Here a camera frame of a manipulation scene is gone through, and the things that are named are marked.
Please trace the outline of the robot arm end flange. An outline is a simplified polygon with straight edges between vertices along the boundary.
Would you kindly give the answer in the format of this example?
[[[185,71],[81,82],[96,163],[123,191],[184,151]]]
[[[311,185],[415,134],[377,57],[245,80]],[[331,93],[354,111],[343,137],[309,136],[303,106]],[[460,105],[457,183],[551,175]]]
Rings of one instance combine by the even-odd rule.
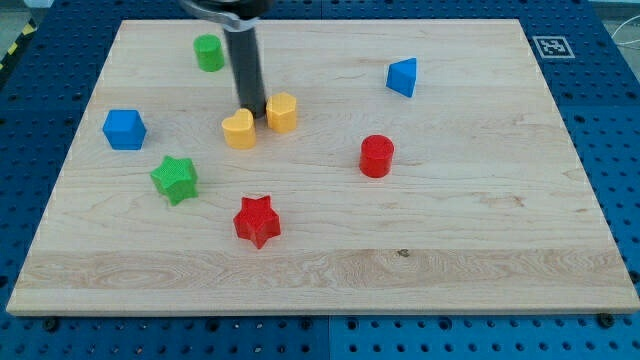
[[[223,26],[231,32],[253,28],[274,0],[178,0],[188,14]]]

